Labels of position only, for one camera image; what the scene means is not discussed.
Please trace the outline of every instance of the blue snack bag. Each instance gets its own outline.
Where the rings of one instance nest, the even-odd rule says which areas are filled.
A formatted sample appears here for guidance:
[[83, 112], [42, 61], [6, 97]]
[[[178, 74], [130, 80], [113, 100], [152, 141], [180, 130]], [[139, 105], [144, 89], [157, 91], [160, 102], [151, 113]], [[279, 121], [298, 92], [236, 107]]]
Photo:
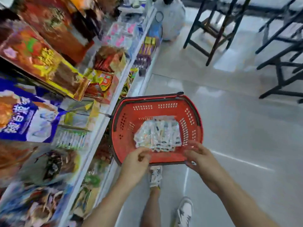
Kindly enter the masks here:
[[50, 143], [64, 110], [0, 81], [0, 139]]

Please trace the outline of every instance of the foot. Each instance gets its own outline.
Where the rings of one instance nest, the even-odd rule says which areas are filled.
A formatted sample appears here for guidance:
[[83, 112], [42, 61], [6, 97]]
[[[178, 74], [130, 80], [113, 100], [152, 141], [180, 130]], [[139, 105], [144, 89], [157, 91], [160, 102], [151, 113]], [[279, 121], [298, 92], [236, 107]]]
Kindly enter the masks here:
[[162, 166], [151, 166], [149, 168], [149, 187], [160, 187], [162, 179]]
[[193, 204], [188, 197], [183, 197], [177, 210], [174, 227], [188, 227], [193, 212]]

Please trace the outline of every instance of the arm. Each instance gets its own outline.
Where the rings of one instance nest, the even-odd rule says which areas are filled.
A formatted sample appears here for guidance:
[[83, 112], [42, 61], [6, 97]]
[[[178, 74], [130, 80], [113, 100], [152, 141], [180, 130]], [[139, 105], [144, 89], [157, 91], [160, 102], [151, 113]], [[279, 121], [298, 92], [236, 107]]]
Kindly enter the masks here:
[[278, 227], [255, 201], [221, 167], [202, 144], [191, 141], [186, 165], [196, 171], [211, 191], [218, 195], [236, 227]]
[[124, 202], [149, 166], [150, 155], [146, 153], [148, 151], [149, 149], [140, 147], [127, 155], [116, 183], [99, 206], [83, 222], [82, 227], [115, 226]]

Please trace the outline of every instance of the person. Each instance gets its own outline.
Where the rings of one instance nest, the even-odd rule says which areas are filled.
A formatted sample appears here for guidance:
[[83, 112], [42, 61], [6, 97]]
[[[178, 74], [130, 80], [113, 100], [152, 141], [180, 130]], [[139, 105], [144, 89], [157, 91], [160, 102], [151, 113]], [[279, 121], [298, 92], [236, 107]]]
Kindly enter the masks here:
[[[197, 172], [206, 186], [220, 198], [236, 227], [278, 227], [222, 168], [209, 149], [195, 141], [189, 141], [189, 144], [190, 149], [184, 151], [187, 157], [186, 165]], [[127, 155], [116, 183], [83, 222], [82, 227], [115, 226], [123, 203], [145, 175], [150, 158], [149, 149], [142, 147]], [[150, 196], [142, 214], [140, 227], [161, 226], [159, 197], [162, 168], [154, 166], [150, 171]], [[192, 210], [191, 200], [184, 197], [177, 209], [174, 226], [188, 227]]]

